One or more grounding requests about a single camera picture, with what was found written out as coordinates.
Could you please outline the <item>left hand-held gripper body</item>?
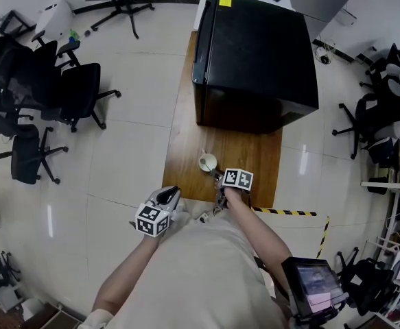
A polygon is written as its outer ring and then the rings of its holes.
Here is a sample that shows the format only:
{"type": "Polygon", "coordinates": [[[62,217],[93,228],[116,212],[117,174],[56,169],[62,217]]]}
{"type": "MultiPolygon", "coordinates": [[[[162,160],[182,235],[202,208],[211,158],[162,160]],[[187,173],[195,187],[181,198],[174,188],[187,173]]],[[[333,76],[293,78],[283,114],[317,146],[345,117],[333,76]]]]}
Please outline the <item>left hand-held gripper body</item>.
{"type": "Polygon", "coordinates": [[[155,206],[150,202],[140,204],[135,214],[135,230],[151,237],[161,235],[170,227],[177,204],[177,201],[155,206]]]}

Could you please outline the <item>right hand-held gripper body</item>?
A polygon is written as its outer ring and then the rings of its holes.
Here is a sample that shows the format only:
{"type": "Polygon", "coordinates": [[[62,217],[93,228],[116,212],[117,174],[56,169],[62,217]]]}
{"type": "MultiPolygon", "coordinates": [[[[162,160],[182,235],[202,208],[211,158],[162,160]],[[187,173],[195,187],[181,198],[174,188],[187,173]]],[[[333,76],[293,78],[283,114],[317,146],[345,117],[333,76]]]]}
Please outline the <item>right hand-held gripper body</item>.
{"type": "Polygon", "coordinates": [[[221,179],[215,179],[215,181],[222,180],[222,185],[216,188],[216,198],[215,207],[218,210],[223,210],[228,208],[227,198],[224,193],[226,187],[234,188],[240,192],[241,195],[247,196],[248,205],[251,206],[251,188],[254,178],[254,173],[245,171],[243,169],[237,168],[227,168],[223,172],[223,177],[221,179]]]}

